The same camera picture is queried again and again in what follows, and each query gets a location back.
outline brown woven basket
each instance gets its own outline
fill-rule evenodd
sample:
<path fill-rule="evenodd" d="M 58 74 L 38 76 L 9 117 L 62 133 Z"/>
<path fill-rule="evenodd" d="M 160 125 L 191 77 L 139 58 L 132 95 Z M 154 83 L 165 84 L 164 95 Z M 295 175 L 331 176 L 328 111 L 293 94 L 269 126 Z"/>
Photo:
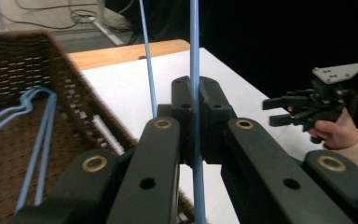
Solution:
<path fill-rule="evenodd" d="M 101 118 L 125 150 L 136 145 L 50 33 L 0 33 L 0 111 L 19 105 L 21 94 L 35 86 L 48 87 L 58 96 L 45 196 L 75 156 L 94 148 L 117 152 L 94 125 L 94 116 Z M 30 114 L 13 119 L 0 130 L 0 223 L 8 223 L 15 209 L 46 101 L 47 97 L 38 96 L 33 100 L 34 109 Z M 34 195 L 35 182 L 29 195 Z M 187 220 L 179 223 L 194 222 L 194 209 L 182 192 L 180 213 Z"/>

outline wicker basket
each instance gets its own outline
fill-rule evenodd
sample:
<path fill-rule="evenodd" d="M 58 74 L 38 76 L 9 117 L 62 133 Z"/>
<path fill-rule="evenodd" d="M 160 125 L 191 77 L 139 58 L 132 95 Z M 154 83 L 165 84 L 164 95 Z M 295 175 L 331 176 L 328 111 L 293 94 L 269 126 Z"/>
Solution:
<path fill-rule="evenodd" d="M 51 88 L 58 95 L 45 196 L 75 156 L 94 148 L 117 151 L 94 125 L 94 116 L 102 119 L 125 150 L 136 145 L 50 33 L 0 33 L 0 111 L 19 105 L 20 95 L 35 86 Z M 47 97 L 37 97 L 32 113 L 12 120 L 0 130 L 0 223 L 7 223 L 15 209 L 46 101 Z M 33 181 L 30 195 L 34 195 L 35 184 Z M 188 217 L 182 223 L 194 221 L 193 207 L 182 193 L 178 213 Z"/>

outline white table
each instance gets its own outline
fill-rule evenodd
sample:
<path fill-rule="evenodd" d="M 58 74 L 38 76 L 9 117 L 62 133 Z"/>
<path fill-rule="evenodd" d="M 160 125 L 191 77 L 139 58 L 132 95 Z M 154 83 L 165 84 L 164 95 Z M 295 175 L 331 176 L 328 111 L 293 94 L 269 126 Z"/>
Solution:
<path fill-rule="evenodd" d="M 171 103 L 171 83 L 189 75 L 189 51 L 152 58 L 158 104 Z M 82 71 L 86 80 L 102 101 L 117 116 L 134 138 L 140 138 L 145 124 L 153 118 L 146 60 L 119 63 Z M 240 118 L 258 121 L 294 158 L 303 160 L 305 154 L 321 145 L 314 145 L 301 126 L 269 126 L 269 116 L 286 113 L 283 109 L 262 110 L 266 95 L 215 58 L 200 49 L 200 75 L 218 81 Z M 204 163 L 206 217 L 214 223 L 239 223 L 220 176 L 220 165 Z M 193 201 L 192 170 L 181 165 L 180 188 Z"/>

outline human hand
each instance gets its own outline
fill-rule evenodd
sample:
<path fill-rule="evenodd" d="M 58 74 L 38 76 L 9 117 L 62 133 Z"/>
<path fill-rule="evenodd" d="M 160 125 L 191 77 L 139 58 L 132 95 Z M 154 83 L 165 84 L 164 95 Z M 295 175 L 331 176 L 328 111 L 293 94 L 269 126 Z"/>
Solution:
<path fill-rule="evenodd" d="M 313 137 L 322 137 L 325 146 L 331 150 L 351 147 L 358 141 L 358 130 L 347 108 L 342 110 L 336 122 L 317 120 L 308 133 Z"/>

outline white tabletop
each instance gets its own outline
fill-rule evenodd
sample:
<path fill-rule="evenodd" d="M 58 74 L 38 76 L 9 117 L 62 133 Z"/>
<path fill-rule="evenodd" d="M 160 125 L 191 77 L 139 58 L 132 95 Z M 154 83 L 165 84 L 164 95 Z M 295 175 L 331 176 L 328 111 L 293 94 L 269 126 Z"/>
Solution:
<path fill-rule="evenodd" d="M 189 51 L 152 58 L 158 104 L 171 103 L 171 83 L 178 77 L 189 76 L 189 66 Z M 83 74 L 111 112 L 134 138 L 139 139 L 145 124 L 153 118 L 146 60 L 93 68 Z M 268 97 L 206 49 L 200 49 L 200 75 L 218 81 L 237 116 L 259 122 L 294 158 L 303 160 L 308 151 L 322 148 L 312 144 L 301 126 L 270 127 L 269 116 L 286 112 L 283 109 L 262 110 L 262 101 Z M 220 165 L 204 163 L 203 169 L 208 221 L 212 224 L 239 223 L 220 176 Z M 192 171 L 186 165 L 181 165 L 179 186 L 193 201 Z"/>

